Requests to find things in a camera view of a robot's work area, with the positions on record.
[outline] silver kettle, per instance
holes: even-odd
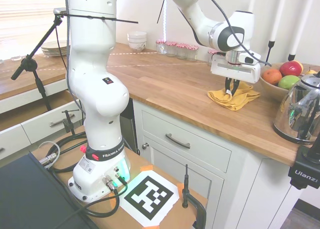
[[[273,129],[293,143],[310,145],[315,142],[320,132],[320,72],[303,76],[288,91]]]

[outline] franka robot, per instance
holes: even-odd
[[[226,52],[225,57],[218,55],[213,59],[213,74],[250,83],[258,81],[258,61],[239,45],[226,21],[207,18],[198,0],[173,1],[200,45]],[[116,18],[116,0],[68,0],[68,13]],[[254,15],[248,11],[235,11],[229,22],[249,50]],[[130,180],[130,162],[120,128],[120,113],[128,104],[129,92],[106,70],[109,55],[116,45],[116,21],[71,16],[70,35],[69,84],[85,109],[88,144],[68,184],[75,185],[70,190],[79,200],[90,203],[110,193],[107,184],[121,185],[117,176]],[[254,57],[260,59],[261,56],[254,53]]]

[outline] wooden countertop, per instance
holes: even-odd
[[[66,69],[60,56],[48,57],[39,54],[33,59],[38,64],[36,72],[43,85],[66,78]],[[24,70],[16,80],[11,80],[20,64],[21,60],[5,60],[0,64],[0,100],[37,88],[32,72]]]
[[[84,127],[81,126],[75,130],[76,133],[80,133],[84,131]],[[71,133],[68,133],[60,138],[58,138],[55,141],[59,141],[62,138],[66,136],[70,136]],[[62,150],[69,148],[77,143],[82,142],[83,139],[77,139],[74,141],[71,141],[63,146]],[[39,149],[36,149],[33,152],[33,155],[38,159],[42,159],[46,156],[48,150],[50,149],[52,145],[47,144],[42,146]],[[55,167],[56,168],[66,168],[74,163],[77,163],[81,157],[83,156],[83,153],[79,149],[80,147],[77,147],[65,154],[63,154],[61,157],[59,157],[59,160],[56,162]],[[129,149],[125,149],[125,153],[128,156],[130,163],[131,163],[131,169],[130,169],[130,176],[131,180],[135,178],[140,173],[140,167],[148,166],[150,163],[145,160],[143,157],[138,156],[134,152],[130,151]],[[164,173],[161,169],[159,169],[156,166],[153,166],[153,171],[161,175],[162,177],[166,178],[168,181],[173,183],[174,185],[183,182],[184,178],[181,178],[180,181],[176,180],[172,176]],[[72,172],[67,173],[61,173],[58,174],[60,179],[67,184],[70,177],[72,177]],[[207,199],[199,195],[193,190],[190,190],[190,193],[203,205],[207,204]],[[110,203],[108,201],[98,203],[96,205],[93,205],[90,207],[91,210],[97,211],[97,212],[108,212],[112,208],[110,206]],[[120,228],[130,228],[130,229],[142,229],[142,226],[133,219],[126,211],[124,211],[121,207],[117,210],[117,212],[107,218],[96,218],[91,217],[93,222],[100,228],[100,229],[120,229]],[[163,221],[160,223],[161,229],[185,229],[185,228],[191,228],[192,224],[196,220],[196,209],[193,206],[189,206],[188,208],[182,207],[182,199],[179,199],[174,205],[171,211],[167,214],[167,216],[163,219]]]
[[[55,57],[45,61],[57,64],[59,60]],[[298,145],[272,129],[279,103],[268,98],[259,82],[254,89],[261,96],[239,111],[230,111],[208,98],[207,91],[224,88],[225,79],[211,74],[203,61],[179,60],[152,50],[132,53],[127,45],[118,43],[107,70],[125,84],[130,97],[137,101],[289,166],[295,161]]]

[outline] tripod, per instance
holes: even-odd
[[[26,58],[24,58],[21,61],[21,65],[17,68],[17,70],[14,72],[14,74],[12,75],[11,79],[12,80],[16,80],[20,74],[23,72],[23,70],[26,70],[27,72],[33,72],[34,78],[35,78],[35,84],[36,87],[38,88],[39,93],[41,94],[46,109],[48,111],[51,110],[51,106],[48,100],[48,97],[46,95],[46,90],[44,87],[44,84],[42,83],[41,79],[39,78],[38,74],[37,74],[37,68],[38,68],[38,64],[36,62],[36,60],[34,60],[32,57],[35,55],[35,53],[38,51],[38,49],[41,47],[41,45],[45,42],[45,40],[50,36],[50,34],[56,29],[57,26],[59,26],[62,23],[62,19],[61,16],[55,16],[54,17],[54,21],[53,21],[53,25],[50,27],[50,29],[46,32],[46,34],[43,36],[43,38],[39,41],[39,43],[35,46],[35,48],[33,49],[33,51],[26,55]]]

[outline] white bowl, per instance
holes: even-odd
[[[134,42],[129,42],[129,47],[133,49],[136,52],[141,52],[146,48],[147,42],[139,42],[139,43],[134,43]]]
[[[127,34],[128,39],[143,39],[147,38],[147,33],[144,31],[131,31]]]
[[[141,39],[132,39],[128,38],[129,43],[145,43],[147,41],[147,38],[141,38]]]

